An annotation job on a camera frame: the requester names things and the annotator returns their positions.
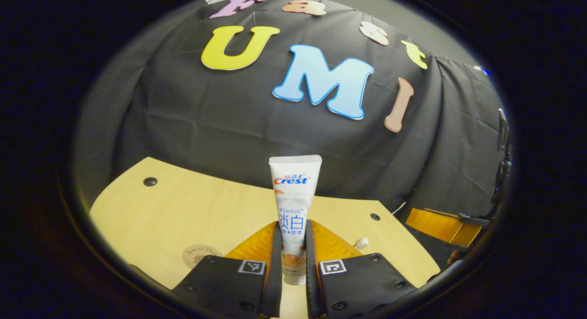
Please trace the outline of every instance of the foam letter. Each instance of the foam letter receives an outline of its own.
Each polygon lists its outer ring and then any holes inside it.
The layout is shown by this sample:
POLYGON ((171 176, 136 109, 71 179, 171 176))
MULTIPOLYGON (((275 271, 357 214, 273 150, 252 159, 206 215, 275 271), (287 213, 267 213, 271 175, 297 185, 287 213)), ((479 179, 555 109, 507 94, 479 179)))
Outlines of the foam letter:
POLYGON ((298 0, 289 2, 289 5, 285 5, 281 9, 285 12, 304 12, 305 14, 311 14, 313 16, 323 16, 326 14, 324 11, 325 7, 326 6, 321 2, 298 0))
POLYGON ((389 45, 388 33, 371 22, 361 22, 361 27, 359 29, 363 35, 373 39, 373 41, 376 41, 383 46, 389 45))
POLYGON ((240 33, 243 29, 239 25, 229 25, 214 29, 214 36, 212 36, 212 39, 210 39, 210 42, 208 42, 202 52, 202 63, 204 66, 213 70, 227 71, 238 70, 249 66, 259 57, 269 37, 279 33, 279 29, 273 27, 252 27, 251 32, 254 35, 247 48, 245 48, 245 51, 235 56, 225 55, 224 49, 226 49, 228 42, 230 42, 235 33, 240 33))
POLYGON ((244 10, 248 6, 255 4, 256 1, 264 0, 230 0, 230 2, 222 8, 222 10, 216 12, 216 14, 212 14, 210 19, 233 16, 237 14, 237 9, 244 10))
POLYGON ((394 132, 402 130, 402 119, 407 109, 407 103, 410 101, 410 97, 414 95, 414 88, 404 77, 399 77, 398 83, 400 85, 398 98, 393 106, 392 113, 385 119, 385 127, 394 132))
POLYGON ((327 94, 338 87, 336 96, 327 103, 329 110, 356 120, 365 116, 361 101, 367 77, 373 73, 371 65, 355 58, 348 58, 333 70, 329 70, 319 48, 292 45, 289 49, 293 52, 293 61, 283 84, 273 89, 274 96, 291 101, 304 99, 304 92, 300 87, 302 79, 306 77, 310 102, 313 105, 319 104, 327 94))
POLYGON ((410 42, 406 42, 406 41, 402 41, 402 44, 405 45, 405 49, 407 50, 407 56, 409 56, 409 58, 418 66, 420 66, 420 68, 423 68, 424 70, 428 69, 428 65, 426 65, 425 62, 423 62, 422 60, 420 60, 420 56, 422 58, 426 58, 425 54, 423 52, 420 52, 420 50, 418 49, 418 47, 415 44, 412 44, 410 42))

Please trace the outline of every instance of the yellow letter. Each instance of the yellow letter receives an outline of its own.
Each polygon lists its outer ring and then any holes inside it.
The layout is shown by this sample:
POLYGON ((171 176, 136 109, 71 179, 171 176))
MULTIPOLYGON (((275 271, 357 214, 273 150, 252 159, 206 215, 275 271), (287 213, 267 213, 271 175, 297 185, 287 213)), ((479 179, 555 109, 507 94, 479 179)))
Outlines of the yellow letter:
POLYGON ((420 50, 418 49, 417 46, 415 46, 415 44, 412 44, 410 42, 406 42, 406 41, 402 41, 402 44, 405 45, 405 49, 407 49, 407 56, 409 56, 409 58, 418 66, 420 66, 421 68, 423 68, 424 70, 428 69, 428 65, 426 65, 425 62, 423 62, 422 60, 420 60, 420 56, 422 58, 426 58, 426 56, 420 52, 420 50))
POLYGON ((202 52, 202 63, 204 66, 213 70, 238 70, 249 66, 257 58, 271 35, 279 33, 279 29, 273 27, 253 27, 251 32, 254 33, 253 38, 245 48, 245 51, 239 55, 228 56, 224 54, 224 49, 233 38, 235 33, 243 31, 243 27, 239 25, 229 25, 214 29, 212 39, 204 48, 202 52))
POLYGON ((304 12, 305 14, 311 14, 313 16, 323 16, 326 14, 324 8, 326 6, 317 1, 299 0, 291 1, 289 5, 283 6, 281 9, 285 12, 304 12))
POLYGON ((373 41, 376 41, 377 43, 384 46, 389 45, 388 33, 371 22, 361 22, 361 27, 359 29, 363 35, 373 39, 373 41))

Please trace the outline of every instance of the gray wall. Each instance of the gray wall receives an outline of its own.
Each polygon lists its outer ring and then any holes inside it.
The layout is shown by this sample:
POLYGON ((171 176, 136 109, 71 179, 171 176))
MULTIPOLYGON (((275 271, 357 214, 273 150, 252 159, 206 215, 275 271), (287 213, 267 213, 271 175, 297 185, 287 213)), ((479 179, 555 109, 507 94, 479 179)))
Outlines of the gray wall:
POLYGON ((432 20, 423 12, 411 10, 411 6, 406 2, 395 0, 331 1, 354 7, 392 25, 436 56, 447 57, 472 66, 482 66, 481 59, 474 56, 471 50, 467 50, 465 44, 460 43, 454 36, 447 33, 442 24, 432 20))

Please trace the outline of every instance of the circular sticker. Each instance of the circular sticker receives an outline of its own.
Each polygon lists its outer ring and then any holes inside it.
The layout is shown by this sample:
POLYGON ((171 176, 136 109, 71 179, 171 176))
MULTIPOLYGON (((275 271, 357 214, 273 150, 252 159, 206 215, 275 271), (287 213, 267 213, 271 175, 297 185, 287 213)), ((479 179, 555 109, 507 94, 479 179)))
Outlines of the circular sticker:
POLYGON ((223 256, 216 248, 206 246, 205 244, 195 244, 186 248, 183 251, 182 257, 185 265, 188 265, 190 269, 193 269, 199 261, 204 258, 204 256, 208 255, 223 256))

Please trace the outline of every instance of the pink letter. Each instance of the pink letter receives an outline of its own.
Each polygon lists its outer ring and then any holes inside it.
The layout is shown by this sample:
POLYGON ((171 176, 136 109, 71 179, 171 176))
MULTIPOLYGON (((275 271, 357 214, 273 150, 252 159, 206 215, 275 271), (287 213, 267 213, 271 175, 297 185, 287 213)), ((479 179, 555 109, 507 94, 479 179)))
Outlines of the pink letter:
POLYGON ((222 8, 222 10, 216 12, 216 14, 212 14, 210 16, 210 19, 233 16, 233 15, 237 14, 237 9, 244 10, 248 6, 251 6, 252 4, 254 4, 255 1, 264 1, 264 0, 230 0, 230 2, 222 8))

